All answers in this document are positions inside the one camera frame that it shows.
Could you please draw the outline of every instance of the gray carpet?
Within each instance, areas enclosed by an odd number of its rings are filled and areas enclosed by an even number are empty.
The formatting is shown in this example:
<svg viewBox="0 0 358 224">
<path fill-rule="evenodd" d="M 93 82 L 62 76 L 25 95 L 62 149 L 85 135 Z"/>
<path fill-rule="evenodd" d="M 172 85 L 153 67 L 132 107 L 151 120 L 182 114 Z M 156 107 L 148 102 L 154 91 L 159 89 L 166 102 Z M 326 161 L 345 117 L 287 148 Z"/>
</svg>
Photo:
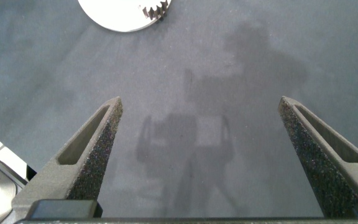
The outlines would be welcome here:
<svg viewBox="0 0 358 224">
<path fill-rule="evenodd" d="M 105 217 L 321 216 L 282 95 L 358 147 L 358 1 L 175 0 L 129 34 L 76 0 L 0 1 L 0 141 L 35 170 L 122 98 Z"/>
</svg>

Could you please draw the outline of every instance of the white plastic part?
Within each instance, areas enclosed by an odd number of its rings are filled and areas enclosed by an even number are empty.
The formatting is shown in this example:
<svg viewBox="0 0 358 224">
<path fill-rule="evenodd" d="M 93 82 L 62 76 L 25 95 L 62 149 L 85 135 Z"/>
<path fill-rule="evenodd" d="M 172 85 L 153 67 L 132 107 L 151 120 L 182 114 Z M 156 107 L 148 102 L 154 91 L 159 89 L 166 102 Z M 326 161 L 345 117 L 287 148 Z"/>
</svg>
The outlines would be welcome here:
<svg viewBox="0 0 358 224">
<path fill-rule="evenodd" d="M 78 0 L 85 13 L 97 24 L 118 32 L 132 32 L 146 28 L 158 18 L 145 17 L 143 8 L 150 0 Z"/>
</svg>

